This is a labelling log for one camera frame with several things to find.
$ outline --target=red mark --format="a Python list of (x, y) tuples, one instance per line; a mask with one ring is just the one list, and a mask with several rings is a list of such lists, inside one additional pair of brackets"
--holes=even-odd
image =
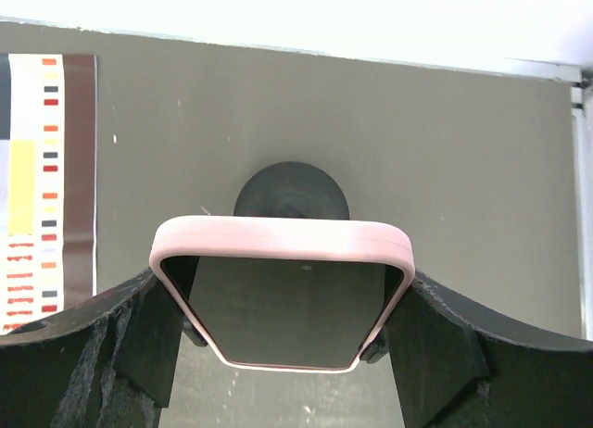
[(28, 273), (9, 273), (6, 277), (7, 278), (31, 278), (33, 274), (31, 272)]
[(32, 310), (11, 310), (6, 313), (8, 317), (14, 317), (15, 315), (32, 315)]
[(33, 259), (32, 255), (27, 255), (27, 256), (18, 256), (18, 257), (6, 257), (6, 259), (8, 261), (21, 261), (22, 259), (27, 259), (28, 261), (31, 261)]
[(12, 331), (14, 329), (19, 328), (20, 326), (22, 326), (24, 323), (13, 323), (13, 324), (5, 324), (3, 329), (5, 331)]
[(15, 303), (32, 303), (32, 302), (33, 302), (32, 298), (9, 298), (8, 299), (9, 305), (14, 305)]
[(33, 286), (9, 286), (8, 292), (32, 291)]

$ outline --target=suction cup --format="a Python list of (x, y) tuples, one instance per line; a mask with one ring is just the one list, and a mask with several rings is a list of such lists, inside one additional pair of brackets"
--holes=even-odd
[(346, 197), (334, 179), (310, 164), (280, 162), (256, 173), (234, 205), (235, 216), (349, 220)]

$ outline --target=yellow mark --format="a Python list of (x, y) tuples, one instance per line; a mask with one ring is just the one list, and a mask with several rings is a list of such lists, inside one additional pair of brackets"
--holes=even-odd
[(33, 234), (35, 142), (10, 141), (8, 235)]

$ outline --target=dark gray rectangle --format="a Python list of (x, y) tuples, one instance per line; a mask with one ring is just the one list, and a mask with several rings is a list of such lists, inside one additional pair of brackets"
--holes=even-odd
[(10, 62), (0, 55), (0, 139), (10, 139)]

